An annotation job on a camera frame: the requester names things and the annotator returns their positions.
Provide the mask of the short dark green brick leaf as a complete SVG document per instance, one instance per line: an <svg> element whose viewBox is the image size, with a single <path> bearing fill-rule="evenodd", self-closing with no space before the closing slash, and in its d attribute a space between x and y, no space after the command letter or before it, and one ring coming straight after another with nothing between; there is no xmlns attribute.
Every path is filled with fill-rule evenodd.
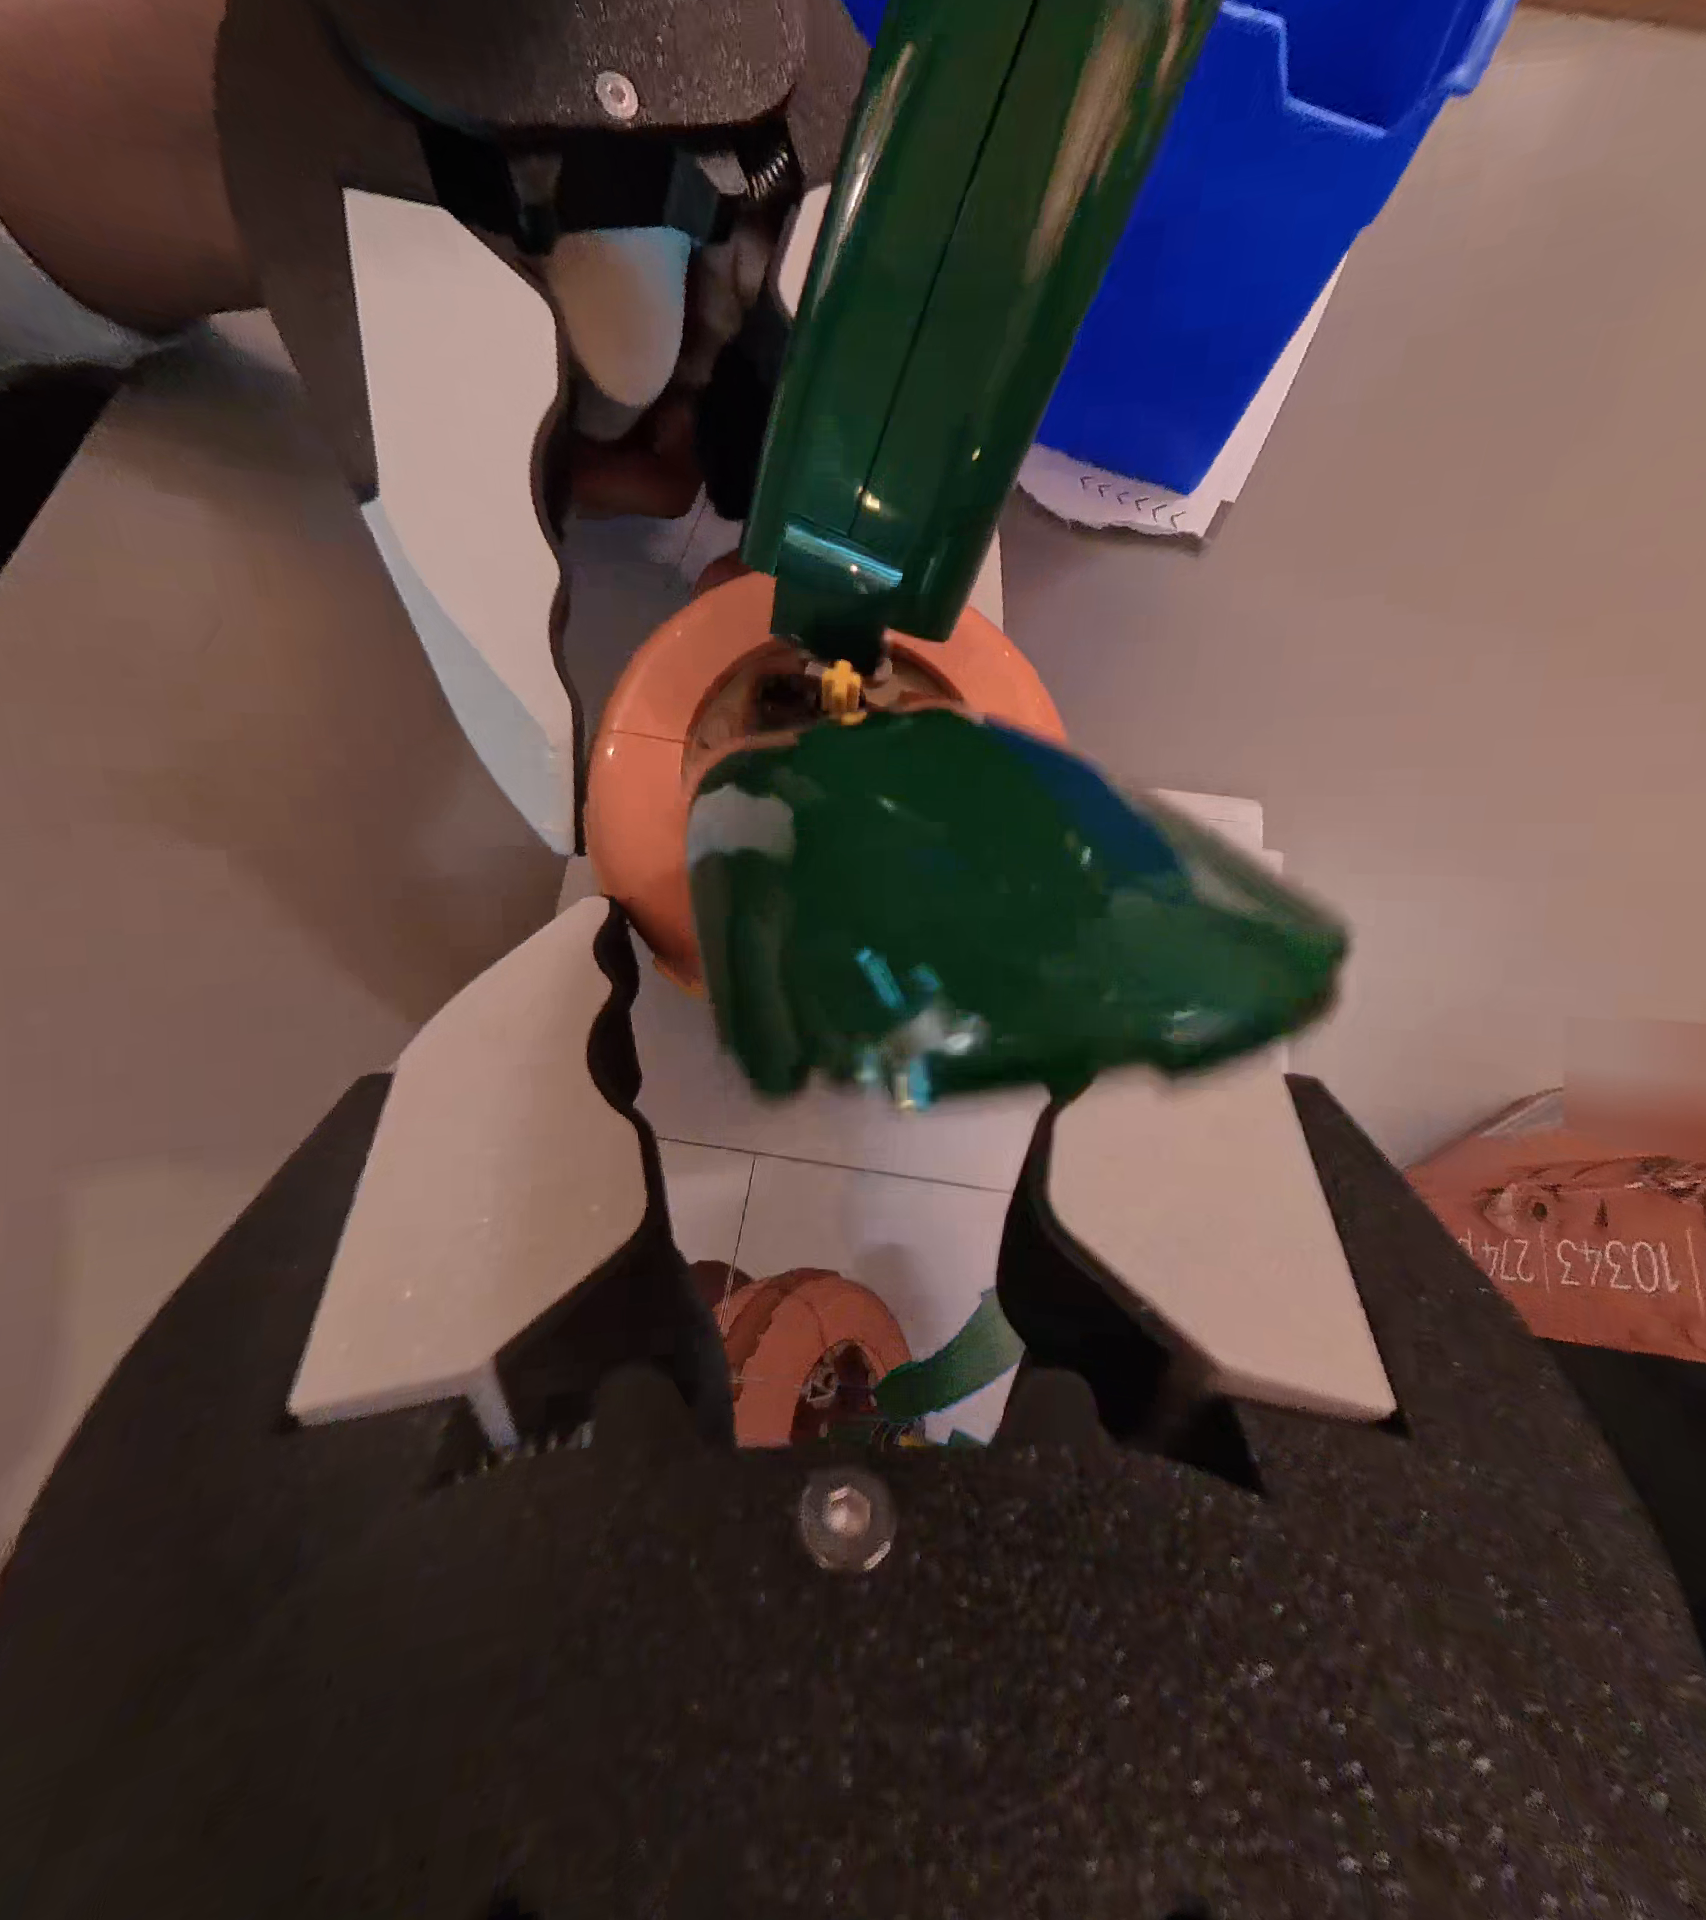
<svg viewBox="0 0 1706 1920"><path fill-rule="evenodd" d="M1343 920L1223 833L951 709L735 751L687 848L717 1034L764 1098L1184 1078L1305 1032L1347 970Z"/></svg>

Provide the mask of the long dark green brick leaf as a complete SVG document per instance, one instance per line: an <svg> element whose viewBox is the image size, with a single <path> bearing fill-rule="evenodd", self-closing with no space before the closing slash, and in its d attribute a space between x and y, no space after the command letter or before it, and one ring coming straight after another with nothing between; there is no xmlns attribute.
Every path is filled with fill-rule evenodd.
<svg viewBox="0 0 1706 1920"><path fill-rule="evenodd" d="M888 6L745 522L776 639L953 636L1216 15Z"/></svg>

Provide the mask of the black orchid product box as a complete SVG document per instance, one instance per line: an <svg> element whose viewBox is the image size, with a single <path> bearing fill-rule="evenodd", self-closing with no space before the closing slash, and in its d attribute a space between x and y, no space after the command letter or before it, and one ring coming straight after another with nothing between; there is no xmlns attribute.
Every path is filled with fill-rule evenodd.
<svg viewBox="0 0 1706 1920"><path fill-rule="evenodd" d="M1706 1661L1706 1023L1574 1020L1560 1085L1411 1170L1604 1430Z"/></svg>

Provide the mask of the person's left hand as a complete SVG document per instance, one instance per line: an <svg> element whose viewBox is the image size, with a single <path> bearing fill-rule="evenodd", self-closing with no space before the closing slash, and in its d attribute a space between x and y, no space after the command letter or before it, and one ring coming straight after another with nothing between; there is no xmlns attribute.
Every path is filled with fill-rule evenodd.
<svg viewBox="0 0 1706 1920"><path fill-rule="evenodd" d="M786 352L772 242L664 226L558 242L549 293L570 358L570 489L584 516L751 512Z"/></svg>

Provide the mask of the blue plastic bin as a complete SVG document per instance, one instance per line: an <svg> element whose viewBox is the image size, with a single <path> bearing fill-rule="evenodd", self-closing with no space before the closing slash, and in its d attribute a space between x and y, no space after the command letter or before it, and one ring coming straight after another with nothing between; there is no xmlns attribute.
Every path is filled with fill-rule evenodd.
<svg viewBox="0 0 1706 1920"><path fill-rule="evenodd" d="M1216 5L1037 445L1199 494L1515 11Z"/></svg>

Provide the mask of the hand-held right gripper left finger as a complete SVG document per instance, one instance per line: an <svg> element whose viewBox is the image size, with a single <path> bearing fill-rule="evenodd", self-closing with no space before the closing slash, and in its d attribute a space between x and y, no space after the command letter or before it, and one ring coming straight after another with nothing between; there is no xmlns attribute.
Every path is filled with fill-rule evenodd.
<svg viewBox="0 0 1706 1920"><path fill-rule="evenodd" d="M685 1260L639 1114L626 916L586 897L451 1001L393 1070L286 1411L462 1402L576 1429L630 1363L682 1372Z"/></svg>

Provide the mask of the peach toy brick flowerpot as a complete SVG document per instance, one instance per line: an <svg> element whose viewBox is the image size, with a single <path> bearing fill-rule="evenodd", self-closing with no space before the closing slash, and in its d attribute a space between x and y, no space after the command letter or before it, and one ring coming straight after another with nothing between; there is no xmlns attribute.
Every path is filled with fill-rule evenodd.
<svg viewBox="0 0 1706 1920"><path fill-rule="evenodd" d="M601 715L584 788L584 854L655 967L700 994L687 867L697 788L727 757L783 746L822 720L834 674L772 630L775 583L737 571L660 624ZM985 612L947 640L888 635L887 668L864 685L866 712L955 709L1066 743L1039 671Z"/></svg>

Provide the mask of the white torn paper sheet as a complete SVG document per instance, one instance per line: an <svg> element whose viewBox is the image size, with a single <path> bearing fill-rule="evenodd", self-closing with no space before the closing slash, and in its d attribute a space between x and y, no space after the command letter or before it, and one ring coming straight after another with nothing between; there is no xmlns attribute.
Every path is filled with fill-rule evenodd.
<svg viewBox="0 0 1706 1920"><path fill-rule="evenodd" d="M1104 426L1087 426L1080 402L1070 396L1075 373L1087 358L1087 342L1099 342L1107 329L1096 314L1107 307L1099 296L1080 329L1082 338L1068 358L1068 371L1049 402L1045 424L1018 472L1023 499L1056 522L1096 534L1125 534L1151 543L1204 549L1234 504L1247 492L1251 475L1267 451L1283 408L1297 390L1309 352L1322 329L1337 289L1347 274L1357 242L1349 242L1329 270L1315 303L1305 311L1286 345L1264 371L1261 387L1247 401L1223 445L1188 490L1167 484L1133 468L1102 467L1084 458L1112 443Z"/></svg>

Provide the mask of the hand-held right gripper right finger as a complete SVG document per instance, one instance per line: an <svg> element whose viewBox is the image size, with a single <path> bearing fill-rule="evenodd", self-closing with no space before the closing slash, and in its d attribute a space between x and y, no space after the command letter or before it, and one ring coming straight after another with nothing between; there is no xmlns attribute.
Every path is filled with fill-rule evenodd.
<svg viewBox="0 0 1706 1920"><path fill-rule="evenodd" d="M1033 1136L1040 1222L1227 1402L1375 1427L1397 1395L1286 1051L1112 1070Z"/></svg>

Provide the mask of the white instruction booklet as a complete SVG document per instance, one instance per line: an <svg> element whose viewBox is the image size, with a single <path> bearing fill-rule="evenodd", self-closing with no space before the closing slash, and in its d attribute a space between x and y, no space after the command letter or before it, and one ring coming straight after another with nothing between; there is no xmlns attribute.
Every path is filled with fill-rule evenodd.
<svg viewBox="0 0 1706 1920"><path fill-rule="evenodd" d="M602 895L586 854L558 906ZM905 1114L815 1085L752 1094L706 1002L648 967L634 1006L642 1114L658 1138L677 1243L714 1299L745 1446L826 1433L898 1367L911 1429L985 1443L1011 1396L1017 1341L996 1268L1040 1094Z"/></svg>

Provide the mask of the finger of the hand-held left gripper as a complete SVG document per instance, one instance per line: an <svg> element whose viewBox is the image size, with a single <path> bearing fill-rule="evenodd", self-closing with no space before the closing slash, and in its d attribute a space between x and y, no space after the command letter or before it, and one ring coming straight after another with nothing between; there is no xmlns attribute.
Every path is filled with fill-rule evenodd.
<svg viewBox="0 0 1706 1920"><path fill-rule="evenodd" d="M805 303L821 228L833 200L829 182L807 189L783 228L779 246L779 312L797 321Z"/></svg>
<svg viewBox="0 0 1706 1920"><path fill-rule="evenodd" d="M547 300L435 207L342 193L376 482L360 518L478 762L578 852L578 703L534 458L563 396Z"/></svg>

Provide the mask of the grey desk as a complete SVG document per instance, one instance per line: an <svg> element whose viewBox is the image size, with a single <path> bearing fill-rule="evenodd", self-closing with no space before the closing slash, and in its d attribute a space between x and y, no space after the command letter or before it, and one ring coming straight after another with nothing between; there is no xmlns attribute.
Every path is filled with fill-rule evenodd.
<svg viewBox="0 0 1706 1920"><path fill-rule="evenodd" d="M1117 772L1261 802L1352 969L1297 1051L1394 1158L1706 1025L1706 36L1520 11L1203 549L1011 503ZM106 408L0 574L0 1558L99 1385L558 886L272 329Z"/></svg>

